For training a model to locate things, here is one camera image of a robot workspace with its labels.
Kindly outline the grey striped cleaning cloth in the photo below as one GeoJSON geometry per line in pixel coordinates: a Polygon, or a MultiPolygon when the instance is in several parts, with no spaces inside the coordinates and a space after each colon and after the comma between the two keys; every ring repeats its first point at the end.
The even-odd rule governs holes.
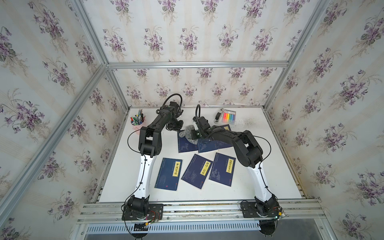
{"type": "Polygon", "coordinates": [[[200,133],[198,130],[196,130],[194,125],[188,125],[183,131],[179,133],[179,137],[186,138],[189,143],[197,145],[200,139],[200,133]]]}

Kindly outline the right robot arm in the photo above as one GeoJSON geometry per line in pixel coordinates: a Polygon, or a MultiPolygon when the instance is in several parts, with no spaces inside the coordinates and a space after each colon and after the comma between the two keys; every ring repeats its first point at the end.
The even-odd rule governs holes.
{"type": "Polygon", "coordinates": [[[212,126],[205,131],[192,127],[191,139],[209,139],[231,145],[240,164],[246,167],[255,187],[256,210],[260,216],[267,216],[271,211],[278,209],[277,197],[270,191],[264,177],[263,149],[248,130],[233,132],[219,126],[212,126]]]}

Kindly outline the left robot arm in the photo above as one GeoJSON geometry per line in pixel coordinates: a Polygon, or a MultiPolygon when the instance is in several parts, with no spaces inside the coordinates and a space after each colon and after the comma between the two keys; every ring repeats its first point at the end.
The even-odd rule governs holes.
{"type": "Polygon", "coordinates": [[[162,150],[162,131],[180,131],[183,121],[179,120],[183,110],[176,102],[163,104],[156,110],[156,118],[139,131],[138,153],[141,157],[140,172],[134,192],[127,198],[125,204],[128,210],[147,215],[150,198],[150,181],[154,162],[162,150]]]}

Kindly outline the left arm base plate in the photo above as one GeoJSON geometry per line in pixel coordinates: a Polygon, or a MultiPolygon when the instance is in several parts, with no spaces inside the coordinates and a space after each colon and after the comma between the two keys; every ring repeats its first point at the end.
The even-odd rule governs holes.
{"type": "Polygon", "coordinates": [[[163,218],[163,204],[148,204],[143,207],[134,207],[132,204],[126,204],[123,208],[123,221],[138,220],[161,220],[163,218]]]}

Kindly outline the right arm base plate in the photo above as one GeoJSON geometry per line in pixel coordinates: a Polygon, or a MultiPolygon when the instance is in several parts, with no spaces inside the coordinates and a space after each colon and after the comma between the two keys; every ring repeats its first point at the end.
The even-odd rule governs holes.
{"type": "Polygon", "coordinates": [[[240,208],[244,218],[279,219],[283,215],[283,208],[274,199],[265,202],[259,200],[254,202],[242,201],[240,208]]]}

